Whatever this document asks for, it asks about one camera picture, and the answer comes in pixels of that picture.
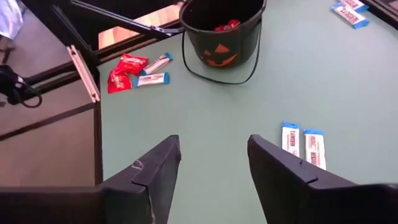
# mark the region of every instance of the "green table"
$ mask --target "green table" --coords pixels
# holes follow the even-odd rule
[[[398,182],[398,31],[369,12],[370,25],[354,30],[330,11],[334,3],[268,0],[260,62],[244,85],[191,75],[181,35],[133,52],[151,60],[170,52],[175,60],[163,69],[170,84],[102,92],[104,179],[178,134],[169,223],[265,223],[246,141],[260,134],[280,145],[281,122],[290,121],[325,132],[330,172],[359,184]],[[220,80],[243,80],[254,63],[221,72],[202,64],[189,41],[186,52],[194,71]],[[116,63],[99,67],[102,90]]]

